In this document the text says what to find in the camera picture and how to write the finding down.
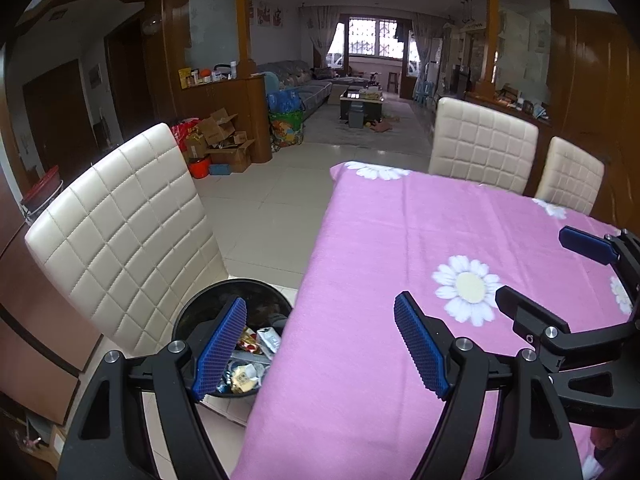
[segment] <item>pink tablecloth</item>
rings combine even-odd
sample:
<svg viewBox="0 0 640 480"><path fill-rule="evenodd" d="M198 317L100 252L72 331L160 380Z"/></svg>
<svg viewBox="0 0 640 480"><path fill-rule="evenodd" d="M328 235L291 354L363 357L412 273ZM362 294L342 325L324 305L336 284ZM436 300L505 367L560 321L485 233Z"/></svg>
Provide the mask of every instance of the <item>pink tablecloth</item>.
<svg viewBox="0 0 640 480"><path fill-rule="evenodd" d="M572 210L471 182L348 162L280 351L250 416L234 480L407 480L443 403L425 389L394 323L395 296L484 350L526 343L494 307L510 285L573 332L626 321L614 273L558 243L568 224L613 233ZM486 396L465 478L484 463L497 394ZM588 428L574 426L581 456Z"/></svg>

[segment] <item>orange bucket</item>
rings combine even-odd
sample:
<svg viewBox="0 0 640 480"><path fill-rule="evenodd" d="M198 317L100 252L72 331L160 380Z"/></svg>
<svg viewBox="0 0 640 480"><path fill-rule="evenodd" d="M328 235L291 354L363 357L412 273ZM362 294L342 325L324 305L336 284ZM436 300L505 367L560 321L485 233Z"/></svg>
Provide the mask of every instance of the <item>orange bucket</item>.
<svg viewBox="0 0 640 480"><path fill-rule="evenodd" d="M209 176L209 166L211 165L211 160L209 157L201 158L196 162L189 163L189 173L193 178L205 178Z"/></svg>

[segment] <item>cream leather chair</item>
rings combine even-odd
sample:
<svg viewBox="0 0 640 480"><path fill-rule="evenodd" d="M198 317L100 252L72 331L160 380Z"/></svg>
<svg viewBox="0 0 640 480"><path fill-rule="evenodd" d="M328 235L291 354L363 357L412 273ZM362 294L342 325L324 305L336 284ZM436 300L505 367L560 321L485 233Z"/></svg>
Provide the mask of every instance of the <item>cream leather chair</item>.
<svg viewBox="0 0 640 480"><path fill-rule="evenodd" d="M443 97L438 101L429 173L522 194L537 141L533 124Z"/></svg>
<svg viewBox="0 0 640 480"><path fill-rule="evenodd" d="M546 154L545 169L536 198L588 215L604 177L604 164L560 137Z"/></svg>
<svg viewBox="0 0 640 480"><path fill-rule="evenodd" d="M57 290L133 356L168 343L185 303L228 277L165 124L83 173L34 222L26 242Z"/></svg>

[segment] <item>blue gripper pad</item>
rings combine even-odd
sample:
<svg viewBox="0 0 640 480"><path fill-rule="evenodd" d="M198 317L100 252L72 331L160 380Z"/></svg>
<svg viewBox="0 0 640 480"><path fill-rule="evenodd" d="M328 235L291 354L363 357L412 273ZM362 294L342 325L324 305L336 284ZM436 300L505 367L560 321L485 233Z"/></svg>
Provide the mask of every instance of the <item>blue gripper pad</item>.
<svg viewBox="0 0 640 480"><path fill-rule="evenodd" d="M444 357L404 294L396 297L394 319L424 386L443 399L450 389Z"/></svg>
<svg viewBox="0 0 640 480"><path fill-rule="evenodd" d="M206 394L216 391L245 324L246 305L242 298L237 298L198 357L195 381L191 387L196 400L200 401Z"/></svg>
<svg viewBox="0 0 640 480"><path fill-rule="evenodd" d="M560 245L574 253L586 256L599 264L609 265L618 259L618 254L608 240L565 226L558 235Z"/></svg>

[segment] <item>red plastic bag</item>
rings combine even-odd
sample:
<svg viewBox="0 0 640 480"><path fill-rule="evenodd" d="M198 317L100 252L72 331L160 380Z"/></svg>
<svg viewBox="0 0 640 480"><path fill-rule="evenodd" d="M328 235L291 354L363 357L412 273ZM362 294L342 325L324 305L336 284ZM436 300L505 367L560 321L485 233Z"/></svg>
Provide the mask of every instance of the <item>red plastic bag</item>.
<svg viewBox="0 0 640 480"><path fill-rule="evenodd" d="M199 118L192 117L191 119L180 121L178 124L171 127L171 133L174 134L175 142L178 144L178 148L180 148L181 152L187 151L187 146L184 144L184 138L191 133L193 127L199 122Z"/></svg>

